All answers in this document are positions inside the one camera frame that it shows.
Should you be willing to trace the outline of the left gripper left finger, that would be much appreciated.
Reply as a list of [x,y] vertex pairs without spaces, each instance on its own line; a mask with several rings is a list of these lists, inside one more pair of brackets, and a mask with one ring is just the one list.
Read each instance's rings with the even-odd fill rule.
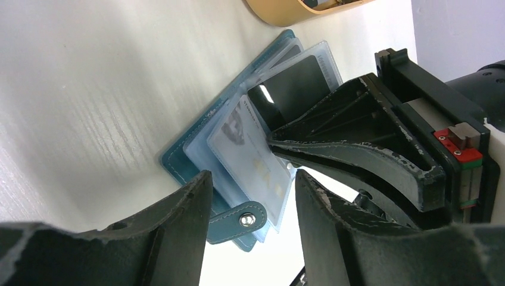
[[1,224],[2,285],[198,285],[213,195],[202,171],[101,231]]

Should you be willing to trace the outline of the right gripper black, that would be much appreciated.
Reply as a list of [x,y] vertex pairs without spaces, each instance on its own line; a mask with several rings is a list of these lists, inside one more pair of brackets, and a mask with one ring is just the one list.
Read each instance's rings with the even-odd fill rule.
[[500,223],[501,63],[443,82],[406,49],[375,59],[385,87],[372,74],[345,82],[273,131],[273,153],[351,187],[360,207],[400,225]]

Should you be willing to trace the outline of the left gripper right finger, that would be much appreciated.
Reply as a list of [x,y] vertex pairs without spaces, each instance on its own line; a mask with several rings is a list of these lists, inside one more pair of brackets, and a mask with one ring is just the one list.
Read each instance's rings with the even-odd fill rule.
[[503,285],[504,227],[418,231],[333,194],[305,170],[295,202],[308,285]]

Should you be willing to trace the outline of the blue leather card holder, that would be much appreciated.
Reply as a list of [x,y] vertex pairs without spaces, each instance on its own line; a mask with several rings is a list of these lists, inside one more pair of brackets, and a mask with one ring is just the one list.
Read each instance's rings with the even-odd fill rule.
[[[202,170],[211,172],[213,200],[207,234],[210,244],[232,241],[241,250],[250,251],[256,243],[263,243],[269,230],[274,229],[268,221],[264,206],[246,197],[210,150],[207,139],[211,131],[235,95],[247,95],[255,85],[310,55],[314,55],[320,64],[331,92],[340,87],[342,78],[329,44],[321,41],[304,48],[293,31],[286,30],[224,88],[215,102],[161,156],[162,166],[182,184]],[[272,131],[255,107],[254,110],[266,133],[267,142]],[[292,184],[295,168],[286,160],[276,157],[286,164],[291,173]]]

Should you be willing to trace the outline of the grey card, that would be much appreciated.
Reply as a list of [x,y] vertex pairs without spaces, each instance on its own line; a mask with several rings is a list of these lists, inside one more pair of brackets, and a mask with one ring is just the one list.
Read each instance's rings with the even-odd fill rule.
[[269,149],[266,133],[247,95],[235,95],[207,139],[210,150],[241,191],[264,206],[279,231],[291,173]]

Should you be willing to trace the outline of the tan oval card tray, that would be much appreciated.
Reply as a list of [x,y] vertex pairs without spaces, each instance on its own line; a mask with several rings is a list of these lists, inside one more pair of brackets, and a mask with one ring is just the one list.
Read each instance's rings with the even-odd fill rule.
[[251,11],[265,23],[275,27],[289,27],[326,15],[363,6],[372,1],[323,1],[311,7],[304,1],[247,0]]

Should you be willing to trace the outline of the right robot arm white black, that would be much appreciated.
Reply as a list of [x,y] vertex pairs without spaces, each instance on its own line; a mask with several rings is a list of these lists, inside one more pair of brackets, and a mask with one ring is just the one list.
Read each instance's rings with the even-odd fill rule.
[[355,203],[416,229],[504,224],[504,62],[443,82],[406,49],[271,133],[282,158],[355,189]]

